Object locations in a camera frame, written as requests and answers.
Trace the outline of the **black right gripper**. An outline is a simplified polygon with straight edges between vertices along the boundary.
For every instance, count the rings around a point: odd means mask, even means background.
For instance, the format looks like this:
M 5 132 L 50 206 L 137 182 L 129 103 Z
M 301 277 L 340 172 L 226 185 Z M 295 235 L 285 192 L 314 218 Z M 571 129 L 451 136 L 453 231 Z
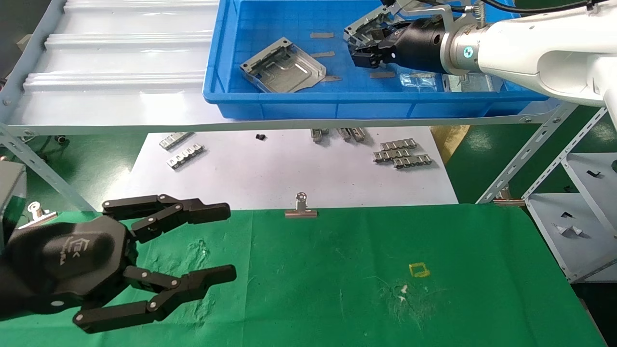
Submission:
M 444 38 L 441 18 L 368 22 L 348 28 L 352 61 L 363 68 L 378 68 L 385 63 L 423 72 L 446 73 L 440 53 Z M 383 40 L 384 48 L 374 46 Z

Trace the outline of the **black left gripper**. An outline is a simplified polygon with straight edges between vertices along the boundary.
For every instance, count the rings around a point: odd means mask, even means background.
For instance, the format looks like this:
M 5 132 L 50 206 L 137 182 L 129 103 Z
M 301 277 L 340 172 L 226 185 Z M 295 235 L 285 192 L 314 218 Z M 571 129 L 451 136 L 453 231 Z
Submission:
M 55 222 L 11 235 L 1 253 L 1 320 L 103 305 L 128 283 L 155 293 L 148 301 L 82 309 L 73 318 L 88 334 L 125 329 L 163 321 L 184 303 L 204 299 L 212 286 L 237 278 L 233 265 L 191 271 L 179 278 L 134 266 L 134 240 L 148 242 L 187 223 L 227 220 L 231 215 L 227 203 L 137 196 L 107 200 L 102 213 L 106 216 L 88 222 Z M 132 219 L 137 221 L 130 230 L 117 221 Z

